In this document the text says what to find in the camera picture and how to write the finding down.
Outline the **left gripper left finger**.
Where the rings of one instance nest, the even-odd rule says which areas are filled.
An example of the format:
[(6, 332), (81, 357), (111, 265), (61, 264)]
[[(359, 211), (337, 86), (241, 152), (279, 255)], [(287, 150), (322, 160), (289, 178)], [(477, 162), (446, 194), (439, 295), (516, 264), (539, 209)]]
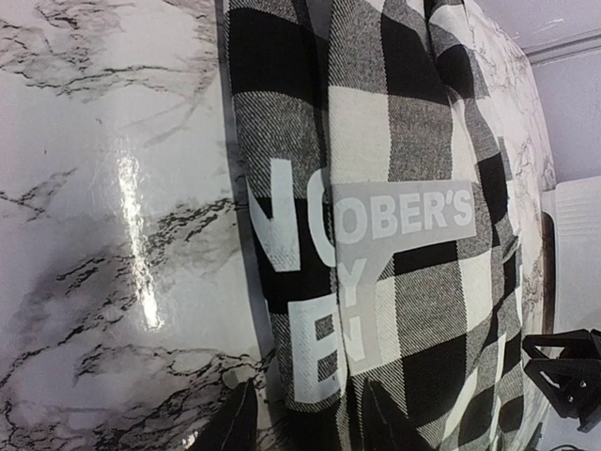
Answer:
[(257, 396), (252, 380), (239, 383), (190, 446), (192, 451), (255, 451)]

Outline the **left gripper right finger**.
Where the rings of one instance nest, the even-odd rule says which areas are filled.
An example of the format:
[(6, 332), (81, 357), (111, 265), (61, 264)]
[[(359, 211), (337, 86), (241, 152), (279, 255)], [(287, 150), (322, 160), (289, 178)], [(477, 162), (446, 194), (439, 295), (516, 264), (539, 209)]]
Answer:
[(364, 450), (423, 449), (423, 438), (379, 381), (364, 382), (362, 432)]

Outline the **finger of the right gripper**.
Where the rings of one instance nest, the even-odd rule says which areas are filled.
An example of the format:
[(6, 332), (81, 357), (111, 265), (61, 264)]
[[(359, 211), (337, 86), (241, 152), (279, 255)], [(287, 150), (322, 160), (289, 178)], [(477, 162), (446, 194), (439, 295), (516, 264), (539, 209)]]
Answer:
[(600, 423), (600, 332), (530, 334), (522, 349), (530, 357), (526, 375), (555, 412), (577, 419), (580, 430), (595, 428)]

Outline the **black white plaid shirt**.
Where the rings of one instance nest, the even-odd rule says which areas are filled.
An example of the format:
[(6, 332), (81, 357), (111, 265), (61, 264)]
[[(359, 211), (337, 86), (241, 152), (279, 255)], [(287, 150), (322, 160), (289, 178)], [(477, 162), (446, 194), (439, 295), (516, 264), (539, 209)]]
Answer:
[(225, 59), (295, 450), (364, 450), (379, 381), (422, 450), (522, 423), (521, 249), (472, 1), (227, 1)]

